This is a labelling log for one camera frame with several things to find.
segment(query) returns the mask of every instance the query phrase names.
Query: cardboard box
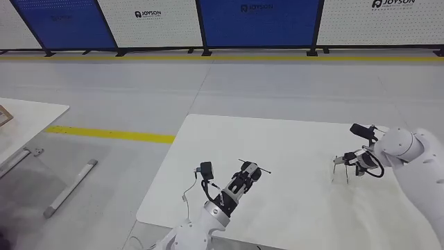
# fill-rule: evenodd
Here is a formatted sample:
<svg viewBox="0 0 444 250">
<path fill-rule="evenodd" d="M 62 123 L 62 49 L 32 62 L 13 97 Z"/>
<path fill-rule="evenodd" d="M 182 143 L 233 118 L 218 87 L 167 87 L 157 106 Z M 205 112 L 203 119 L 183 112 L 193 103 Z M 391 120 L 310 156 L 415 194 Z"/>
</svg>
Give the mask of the cardboard box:
<svg viewBox="0 0 444 250">
<path fill-rule="evenodd" d="M 13 116 L 3 107 L 0 106 L 0 126 L 13 119 Z"/>
</svg>

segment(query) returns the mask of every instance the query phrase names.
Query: blue partition panel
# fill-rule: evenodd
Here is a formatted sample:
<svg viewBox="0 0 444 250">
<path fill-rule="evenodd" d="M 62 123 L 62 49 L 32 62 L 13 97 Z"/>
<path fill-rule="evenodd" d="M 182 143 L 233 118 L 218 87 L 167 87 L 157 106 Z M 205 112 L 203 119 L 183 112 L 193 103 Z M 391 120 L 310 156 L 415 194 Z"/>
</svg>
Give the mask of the blue partition panel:
<svg viewBox="0 0 444 250">
<path fill-rule="evenodd" d="M 200 0 L 209 47 L 305 46 L 319 0 Z"/>
<path fill-rule="evenodd" d="M 94 0 L 14 1 L 47 49 L 114 48 Z"/>
</svg>

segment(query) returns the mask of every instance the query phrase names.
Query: joyson logo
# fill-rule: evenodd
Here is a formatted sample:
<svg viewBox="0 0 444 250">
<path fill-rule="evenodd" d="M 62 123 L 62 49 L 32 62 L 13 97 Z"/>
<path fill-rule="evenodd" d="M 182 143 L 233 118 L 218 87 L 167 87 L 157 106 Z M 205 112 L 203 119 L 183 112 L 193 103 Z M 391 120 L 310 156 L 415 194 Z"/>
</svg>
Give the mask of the joyson logo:
<svg viewBox="0 0 444 250">
<path fill-rule="evenodd" d="M 162 12 L 160 11 L 135 11 L 134 15 L 138 19 L 149 18 L 149 17 L 161 17 Z"/>
<path fill-rule="evenodd" d="M 253 11 L 261 11 L 261 10 L 271 10 L 273 9 L 273 4 L 242 4 L 241 5 L 241 13 L 248 13 Z"/>
<path fill-rule="evenodd" d="M 372 8 L 410 7 L 416 0 L 374 0 Z"/>
</svg>

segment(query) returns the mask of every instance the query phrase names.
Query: table leg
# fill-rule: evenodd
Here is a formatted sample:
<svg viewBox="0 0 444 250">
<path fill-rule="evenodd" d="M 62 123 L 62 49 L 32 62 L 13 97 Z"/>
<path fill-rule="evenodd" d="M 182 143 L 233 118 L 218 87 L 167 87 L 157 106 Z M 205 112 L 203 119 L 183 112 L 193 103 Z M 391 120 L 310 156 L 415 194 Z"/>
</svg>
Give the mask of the table leg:
<svg viewBox="0 0 444 250">
<path fill-rule="evenodd" d="M 63 203 L 64 200 L 73 192 L 73 190 L 77 187 L 77 185 L 86 177 L 86 175 L 91 171 L 91 169 L 97 164 L 97 160 L 91 159 L 86 166 L 80 171 L 77 175 L 74 182 L 66 187 L 62 193 L 60 193 L 57 198 L 55 198 L 54 202 L 44 211 L 44 218 L 50 218 L 58 209 L 58 207 Z"/>
<path fill-rule="evenodd" d="M 8 173 L 12 168 L 14 168 L 15 165 L 19 164 L 20 161 L 22 161 L 30 153 L 31 152 L 29 150 L 24 149 L 20 151 L 18 154 L 16 154 L 8 164 L 0 168 L 0 178 L 5 176 L 6 173 Z"/>
</svg>

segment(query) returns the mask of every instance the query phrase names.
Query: white partition panel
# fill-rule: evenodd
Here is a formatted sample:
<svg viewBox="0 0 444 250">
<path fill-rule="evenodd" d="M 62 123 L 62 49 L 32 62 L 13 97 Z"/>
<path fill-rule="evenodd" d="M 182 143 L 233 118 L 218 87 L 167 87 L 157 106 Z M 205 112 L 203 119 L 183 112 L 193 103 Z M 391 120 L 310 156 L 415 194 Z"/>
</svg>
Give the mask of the white partition panel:
<svg viewBox="0 0 444 250">
<path fill-rule="evenodd" d="M 318 44 L 444 44 L 444 0 L 325 0 Z"/>
<path fill-rule="evenodd" d="M 0 0 L 0 49 L 41 49 L 9 0 Z"/>
<path fill-rule="evenodd" d="M 98 0 L 119 47 L 201 47 L 195 0 Z"/>
</svg>

